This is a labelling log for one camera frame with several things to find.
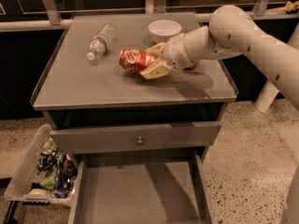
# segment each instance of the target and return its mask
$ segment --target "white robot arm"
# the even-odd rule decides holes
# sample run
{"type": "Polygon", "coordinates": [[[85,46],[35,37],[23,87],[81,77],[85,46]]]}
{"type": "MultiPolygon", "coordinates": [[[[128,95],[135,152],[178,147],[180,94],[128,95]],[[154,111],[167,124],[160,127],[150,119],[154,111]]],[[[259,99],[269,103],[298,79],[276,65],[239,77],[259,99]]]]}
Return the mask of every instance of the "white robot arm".
{"type": "Polygon", "coordinates": [[[171,68],[187,68],[200,60],[244,54],[299,109],[299,50],[262,31],[239,7],[220,7],[212,14],[208,28],[176,35],[148,52],[163,62],[140,73],[147,79],[164,76],[171,68]]]}

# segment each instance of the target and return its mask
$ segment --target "small bottle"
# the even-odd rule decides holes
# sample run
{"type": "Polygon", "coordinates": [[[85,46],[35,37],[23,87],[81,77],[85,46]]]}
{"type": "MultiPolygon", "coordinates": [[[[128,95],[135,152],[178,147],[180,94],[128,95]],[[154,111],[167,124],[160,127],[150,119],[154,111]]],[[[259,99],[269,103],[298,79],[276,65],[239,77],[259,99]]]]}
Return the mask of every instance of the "small bottle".
{"type": "Polygon", "coordinates": [[[111,23],[106,23],[93,37],[88,47],[87,59],[94,61],[102,57],[109,49],[115,35],[116,27],[111,23]]]}

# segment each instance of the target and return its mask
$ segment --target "drawer knob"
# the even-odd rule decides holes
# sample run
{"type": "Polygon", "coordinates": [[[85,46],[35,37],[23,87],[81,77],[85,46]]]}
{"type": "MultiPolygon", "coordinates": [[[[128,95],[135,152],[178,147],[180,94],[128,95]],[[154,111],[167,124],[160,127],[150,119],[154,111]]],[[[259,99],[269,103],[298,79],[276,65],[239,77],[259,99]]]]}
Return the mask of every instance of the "drawer knob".
{"type": "Polygon", "coordinates": [[[142,140],[142,137],[141,137],[141,136],[138,136],[138,137],[137,137],[136,144],[137,144],[138,146],[143,146],[144,142],[143,142],[143,140],[142,140]]]}

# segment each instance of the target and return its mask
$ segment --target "concrete floor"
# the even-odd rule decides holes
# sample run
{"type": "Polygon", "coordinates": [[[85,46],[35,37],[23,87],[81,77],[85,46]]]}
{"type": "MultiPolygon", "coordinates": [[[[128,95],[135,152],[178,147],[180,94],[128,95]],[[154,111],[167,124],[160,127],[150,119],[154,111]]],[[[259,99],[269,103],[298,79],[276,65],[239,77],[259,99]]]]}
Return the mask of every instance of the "concrete floor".
{"type": "MultiPolygon", "coordinates": [[[[299,112],[286,100],[276,100],[266,114],[252,102],[240,102],[228,105],[222,121],[204,163],[217,223],[279,223],[299,163],[299,112]]],[[[14,174],[45,122],[0,120],[0,178],[14,174]]],[[[0,189],[0,223],[8,207],[4,191],[0,189]]],[[[23,206],[16,215],[19,223],[66,223],[68,214],[68,207],[50,205],[23,206]]]]}

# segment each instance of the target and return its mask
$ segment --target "bin with items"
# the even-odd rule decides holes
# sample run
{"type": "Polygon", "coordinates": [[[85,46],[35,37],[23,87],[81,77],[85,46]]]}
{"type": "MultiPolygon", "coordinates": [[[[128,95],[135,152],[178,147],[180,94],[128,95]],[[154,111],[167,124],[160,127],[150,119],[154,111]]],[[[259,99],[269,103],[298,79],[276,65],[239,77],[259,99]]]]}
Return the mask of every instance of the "bin with items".
{"type": "Polygon", "coordinates": [[[68,155],[59,151],[50,131],[48,124],[38,129],[7,187],[8,200],[71,205],[78,171],[68,155]]]}

